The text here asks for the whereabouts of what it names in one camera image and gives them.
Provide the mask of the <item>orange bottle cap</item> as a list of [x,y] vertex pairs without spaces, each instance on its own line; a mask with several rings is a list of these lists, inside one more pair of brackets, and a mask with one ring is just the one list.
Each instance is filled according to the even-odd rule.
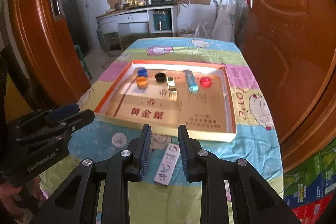
[[147,78],[143,77],[143,76],[137,77],[136,84],[137,84],[139,89],[147,87]]

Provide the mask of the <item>black bottle cap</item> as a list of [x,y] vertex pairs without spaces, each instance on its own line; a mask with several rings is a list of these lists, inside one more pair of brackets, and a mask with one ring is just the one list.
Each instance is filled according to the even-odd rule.
[[157,83],[164,83],[166,82],[166,74],[165,73],[156,73],[155,80]]

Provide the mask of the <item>gold rectangular box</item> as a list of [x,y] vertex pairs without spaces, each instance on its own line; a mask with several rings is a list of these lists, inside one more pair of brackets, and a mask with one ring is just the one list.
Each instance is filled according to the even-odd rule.
[[173,77],[166,77],[167,87],[169,90],[169,100],[176,101],[178,96],[178,91],[175,85],[175,80]]

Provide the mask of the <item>red bottle cap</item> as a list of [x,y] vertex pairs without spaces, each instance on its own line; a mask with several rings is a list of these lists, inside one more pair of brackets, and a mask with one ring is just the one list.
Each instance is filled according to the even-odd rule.
[[202,77],[200,84],[203,88],[209,88],[212,85],[212,80],[209,77]]

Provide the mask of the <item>red cardboard carton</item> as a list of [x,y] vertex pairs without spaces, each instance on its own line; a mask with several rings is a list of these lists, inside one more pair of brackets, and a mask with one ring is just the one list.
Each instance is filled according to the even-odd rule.
[[292,212],[303,224],[315,224],[322,213],[330,203],[333,193],[325,196],[317,201],[308,203],[292,209]]

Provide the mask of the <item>white bottle cap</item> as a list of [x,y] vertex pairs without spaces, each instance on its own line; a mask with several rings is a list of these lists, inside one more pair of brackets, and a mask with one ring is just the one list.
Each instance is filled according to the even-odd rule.
[[111,138],[112,145],[116,148],[123,148],[127,145],[127,138],[124,133],[117,132]]

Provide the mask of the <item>green cardboard carton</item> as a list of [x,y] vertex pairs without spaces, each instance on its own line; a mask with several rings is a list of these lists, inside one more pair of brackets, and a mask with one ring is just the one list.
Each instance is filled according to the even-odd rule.
[[284,174],[284,201],[291,208],[317,201],[335,191],[335,140]]

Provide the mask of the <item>white hello kitty box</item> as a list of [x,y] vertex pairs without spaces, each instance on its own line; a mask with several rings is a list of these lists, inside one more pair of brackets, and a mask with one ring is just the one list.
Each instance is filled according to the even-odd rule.
[[168,186],[180,155],[179,145],[169,143],[154,177],[154,182]]

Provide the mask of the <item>blue bottle cap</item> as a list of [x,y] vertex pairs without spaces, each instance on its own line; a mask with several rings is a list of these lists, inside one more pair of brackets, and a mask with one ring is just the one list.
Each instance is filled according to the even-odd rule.
[[147,69],[145,69],[145,68],[140,68],[140,69],[137,71],[137,75],[138,75],[138,77],[147,77]]

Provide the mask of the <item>shallow cardboard tray box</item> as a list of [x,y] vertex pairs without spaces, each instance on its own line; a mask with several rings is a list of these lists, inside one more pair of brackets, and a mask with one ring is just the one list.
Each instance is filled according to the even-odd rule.
[[[140,68],[147,69],[147,87],[138,88]],[[197,92],[190,92],[184,70],[194,74]],[[169,100],[167,81],[157,83],[156,73],[173,77],[178,91],[176,101]],[[201,87],[202,77],[212,85]],[[177,136],[178,127],[185,125],[191,138],[231,142],[236,136],[234,104],[223,65],[187,61],[133,60],[112,82],[95,108],[102,121],[141,129],[151,125],[155,134]]]

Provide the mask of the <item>teal lighter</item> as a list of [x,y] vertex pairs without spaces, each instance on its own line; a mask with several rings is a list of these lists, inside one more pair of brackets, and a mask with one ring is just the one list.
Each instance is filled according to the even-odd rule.
[[186,82],[188,84],[188,89],[190,92],[197,92],[198,91],[198,84],[194,77],[194,74],[190,70],[184,70]]

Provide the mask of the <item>metal bowl on counter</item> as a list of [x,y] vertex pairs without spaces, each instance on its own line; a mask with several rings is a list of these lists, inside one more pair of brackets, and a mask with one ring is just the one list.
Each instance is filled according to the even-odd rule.
[[116,3],[114,9],[116,11],[126,10],[130,6],[130,3]]

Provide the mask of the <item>white kitchen counter cabinet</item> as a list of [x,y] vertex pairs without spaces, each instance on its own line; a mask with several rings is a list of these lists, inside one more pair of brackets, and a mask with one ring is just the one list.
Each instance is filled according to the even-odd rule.
[[[153,13],[157,10],[171,12],[171,29],[156,31]],[[174,37],[177,34],[178,7],[148,6],[105,13],[96,17],[97,35],[108,44],[108,51],[122,52],[140,38]]]

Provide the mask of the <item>green air fryer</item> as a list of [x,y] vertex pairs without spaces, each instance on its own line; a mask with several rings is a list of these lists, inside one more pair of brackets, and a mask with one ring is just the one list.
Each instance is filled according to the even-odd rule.
[[169,10],[157,10],[153,13],[154,28],[156,31],[171,29],[171,12]]

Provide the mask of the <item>black gas stove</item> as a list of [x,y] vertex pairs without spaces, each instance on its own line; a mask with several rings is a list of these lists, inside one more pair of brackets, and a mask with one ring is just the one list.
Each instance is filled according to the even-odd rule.
[[170,6],[175,5],[177,0],[151,0],[152,6]]

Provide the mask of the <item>brown wooden door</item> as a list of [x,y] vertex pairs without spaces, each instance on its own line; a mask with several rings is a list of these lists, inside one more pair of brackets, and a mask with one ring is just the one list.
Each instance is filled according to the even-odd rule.
[[335,138],[335,0],[249,0],[248,8],[243,56],[289,171]]

